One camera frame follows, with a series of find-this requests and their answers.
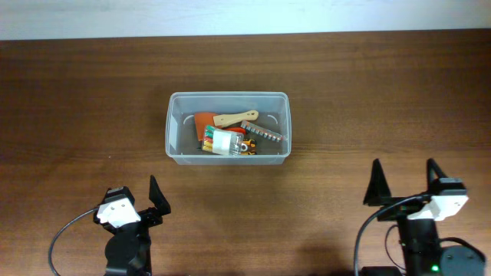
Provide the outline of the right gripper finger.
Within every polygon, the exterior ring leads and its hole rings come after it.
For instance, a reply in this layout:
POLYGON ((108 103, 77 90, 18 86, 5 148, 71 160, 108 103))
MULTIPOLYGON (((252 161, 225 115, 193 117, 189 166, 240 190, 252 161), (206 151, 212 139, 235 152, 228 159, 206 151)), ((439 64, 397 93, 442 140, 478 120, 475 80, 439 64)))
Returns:
POLYGON ((439 167, 437 162, 430 158, 427 160, 427 191, 437 192, 442 189, 443 183, 441 179, 445 179, 447 175, 439 167))
POLYGON ((392 199, 390 189, 379 159, 372 162, 371 178, 364 196, 364 205, 388 205, 392 199))

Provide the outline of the clear box of bits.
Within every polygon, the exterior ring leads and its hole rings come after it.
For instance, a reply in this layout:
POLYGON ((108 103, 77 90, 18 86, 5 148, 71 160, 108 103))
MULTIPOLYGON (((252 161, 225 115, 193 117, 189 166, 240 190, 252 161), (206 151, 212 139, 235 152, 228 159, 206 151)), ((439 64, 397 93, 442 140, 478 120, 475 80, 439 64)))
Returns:
POLYGON ((207 125, 203 131, 201 149, 222 156, 238 156, 242 152, 244 135, 207 125))

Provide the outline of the orange scraper wooden handle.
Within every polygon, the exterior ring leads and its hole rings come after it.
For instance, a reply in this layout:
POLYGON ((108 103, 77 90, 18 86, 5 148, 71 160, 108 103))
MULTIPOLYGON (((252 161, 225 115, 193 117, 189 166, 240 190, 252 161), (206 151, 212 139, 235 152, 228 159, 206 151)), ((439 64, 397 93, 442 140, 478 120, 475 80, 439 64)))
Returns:
POLYGON ((235 123, 240 123, 243 120, 257 120, 259 112, 257 110, 249 110, 244 113, 235 114, 217 114, 210 112, 201 112, 194 114, 194 122, 198 141, 202 141, 205 133, 205 127, 210 125, 213 127, 223 128, 229 127, 235 123))

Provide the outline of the red handled side cutters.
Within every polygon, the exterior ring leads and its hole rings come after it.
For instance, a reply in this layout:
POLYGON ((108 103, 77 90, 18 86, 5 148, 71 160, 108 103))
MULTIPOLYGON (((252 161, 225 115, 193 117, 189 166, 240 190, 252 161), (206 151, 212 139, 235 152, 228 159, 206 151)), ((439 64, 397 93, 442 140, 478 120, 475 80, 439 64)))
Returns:
POLYGON ((228 127, 228 128, 225 128, 224 130, 227 130, 227 131, 232 131, 232 132, 235 132, 235 133, 241 133, 243 135, 246 135, 247 132, 245 129, 241 128, 241 127, 228 127))

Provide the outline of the orange black long-nose pliers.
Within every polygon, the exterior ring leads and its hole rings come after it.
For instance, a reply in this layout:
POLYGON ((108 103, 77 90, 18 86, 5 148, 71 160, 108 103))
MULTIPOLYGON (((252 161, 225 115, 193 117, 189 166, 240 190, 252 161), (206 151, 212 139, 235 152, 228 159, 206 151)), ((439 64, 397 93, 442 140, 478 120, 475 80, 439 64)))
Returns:
MULTIPOLYGON (((255 155, 256 154, 256 141, 245 139, 242 141, 240 155, 255 155)), ((205 140, 202 144, 202 150, 206 152, 213 151, 212 140, 205 140)))

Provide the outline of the orange bit holder strip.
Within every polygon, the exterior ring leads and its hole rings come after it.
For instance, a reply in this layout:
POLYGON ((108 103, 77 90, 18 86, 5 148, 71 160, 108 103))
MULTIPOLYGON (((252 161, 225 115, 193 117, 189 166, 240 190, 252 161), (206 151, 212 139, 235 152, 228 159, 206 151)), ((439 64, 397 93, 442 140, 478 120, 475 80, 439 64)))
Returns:
POLYGON ((285 137, 279 133, 276 133, 272 130, 266 129, 264 127, 258 126, 254 123, 251 123, 247 120, 243 120, 241 122, 241 128, 245 129, 247 132, 254 133, 258 136, 261 136, 267 140, 271 140, 274 142, 282 142, 285 137))

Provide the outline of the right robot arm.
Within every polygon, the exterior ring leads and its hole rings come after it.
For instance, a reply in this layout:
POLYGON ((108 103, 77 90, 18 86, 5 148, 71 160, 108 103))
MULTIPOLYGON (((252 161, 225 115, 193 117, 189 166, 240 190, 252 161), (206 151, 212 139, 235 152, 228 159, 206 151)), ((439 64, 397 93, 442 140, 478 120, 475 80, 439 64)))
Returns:
POLYGON ((449 177, 434 159, 426 164, 427 189, 406 197, 391 195, 379 159, 372 162, 371 178, 363 204, 378 210, 362 224, 354 246, 355 275, 484 275, 486 256, 457 237, 441 238, 437 223, 457 214, 469 200, 463 180, 449 177), (374 220, 393 222, 398 230, 404 264, 365 266, 359 263, 361 238, 374 220))

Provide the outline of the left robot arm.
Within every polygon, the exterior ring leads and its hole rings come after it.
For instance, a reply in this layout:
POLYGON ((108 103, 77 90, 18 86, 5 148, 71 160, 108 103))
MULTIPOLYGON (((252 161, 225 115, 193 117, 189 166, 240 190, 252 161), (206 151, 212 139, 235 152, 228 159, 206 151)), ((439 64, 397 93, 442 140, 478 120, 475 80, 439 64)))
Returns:
POLYGON ((151 264, 149 229, 163 223, 171 207, 154 176, 150 176, 149 200, 152 207, 137 211, 130 189, 122 186, 108 189, 95 211, 93 221, 112 234, 104 254, 105 274, 111 276, 148 276, 151 264))

